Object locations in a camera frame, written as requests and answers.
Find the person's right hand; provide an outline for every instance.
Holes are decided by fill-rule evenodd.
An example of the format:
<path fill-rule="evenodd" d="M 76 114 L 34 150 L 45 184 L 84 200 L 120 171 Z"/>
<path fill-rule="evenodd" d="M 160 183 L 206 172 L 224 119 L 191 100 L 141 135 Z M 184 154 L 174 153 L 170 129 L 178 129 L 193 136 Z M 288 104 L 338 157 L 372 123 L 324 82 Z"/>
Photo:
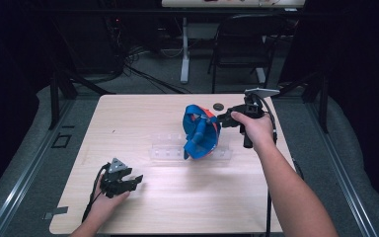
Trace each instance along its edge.
<path fill-rule="evenodd" d="M 273 144 L 272 123 L 269 114 L 265 114 L 262 118 L 249 118 L 242 113 L 232 112 L 232 119 L 242 123 L 245 126 L 249 138 L 254 144 L 254 149 L 259 152 L 261 147 Z"/>

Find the chair backrest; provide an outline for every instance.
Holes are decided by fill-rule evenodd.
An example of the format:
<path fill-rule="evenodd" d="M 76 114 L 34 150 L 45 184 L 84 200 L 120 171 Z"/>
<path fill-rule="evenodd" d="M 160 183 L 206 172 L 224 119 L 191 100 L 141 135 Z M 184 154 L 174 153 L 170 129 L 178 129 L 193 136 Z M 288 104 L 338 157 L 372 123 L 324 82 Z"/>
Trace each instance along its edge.
<path fill-rule="evenodd" d="M 220 23 L 216 37 L 279 36 L 286 20 L 270 14 L 235 15 Z"/>

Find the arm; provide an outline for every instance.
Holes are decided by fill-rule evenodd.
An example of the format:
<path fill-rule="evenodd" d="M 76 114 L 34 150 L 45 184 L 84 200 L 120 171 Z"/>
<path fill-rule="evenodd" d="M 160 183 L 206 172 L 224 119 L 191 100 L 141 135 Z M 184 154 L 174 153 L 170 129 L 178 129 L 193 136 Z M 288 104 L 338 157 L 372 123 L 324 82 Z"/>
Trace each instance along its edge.
<path fill-rule="evenodd" d="M 85 221 L 70 235 L 72 237 L 88 237 L 95 236 L 100 227 L 110 218 L 115 208 L 120 205 L 129 195 L 130 192 L 125 192 L 119 196 L 108 198 L 101 192 L 100 184 L 101 177 L 95 191 L 95 202 L 92 204 L 91 211 Z"/>
<path fill-rule="evenodd" d="M 263 165 L 276 215 L 286 236 L 338 236 L 324 206 L 295 173 L 272 140 L 269 115 L 251 119 L 233 112 L 245 126 Z"/>

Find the blue strap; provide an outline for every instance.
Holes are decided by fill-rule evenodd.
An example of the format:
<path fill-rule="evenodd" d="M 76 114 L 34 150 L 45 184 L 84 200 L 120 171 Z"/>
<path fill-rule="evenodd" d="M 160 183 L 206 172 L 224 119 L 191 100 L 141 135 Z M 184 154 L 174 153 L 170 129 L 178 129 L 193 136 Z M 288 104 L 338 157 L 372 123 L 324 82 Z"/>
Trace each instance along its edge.
<path fill-rule="evenodd" d="M 209 110 L 197 105 L 189 105 L 183 119 L 187 143 L 184 158 L 199 159 L 208 155 L 217 146 L 220 123 Z"/>

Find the light wood tabletop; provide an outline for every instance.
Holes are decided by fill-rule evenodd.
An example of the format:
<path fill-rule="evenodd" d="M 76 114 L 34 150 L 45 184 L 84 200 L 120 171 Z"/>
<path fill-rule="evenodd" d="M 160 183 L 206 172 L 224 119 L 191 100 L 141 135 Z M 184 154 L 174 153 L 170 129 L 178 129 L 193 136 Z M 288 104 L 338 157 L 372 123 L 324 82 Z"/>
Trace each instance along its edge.
<path fill-rule="evenodd" d="M 163 7 L 175 8 L 303 8 L 305 0 L 162 0 Z"/>
<path fill-rule="evenodd" d="M 273 110 L 270 98 L 267 103 Z M 215 103 L 224 106 L 216 112 Z M 68 234 L 81 224 L 94 180 L 100 168 L 119 159 L 132 173 L 144 175 L 136 191 L 115 210 L 100 229 L 106 234 L 199 234 L 265 232 L 267 186 L 260 159 L 243 147 L 238 127 L 221 129 L 220 141 L 231 152 L 225 159 L 157 158 L 151 155 L 154 138 L 173 135 L 168 143 L 184 146 L 185 108 L 195 104 L 215 115 L 244 103 L 243 94 L 215 95 L 106 95 L 101 97 L 77 155 L 50 231 Z M 277 147 L 293 167 L 291 156 L 274 113 Z M 271 231 L 281 227 L 272 210 Z"/>

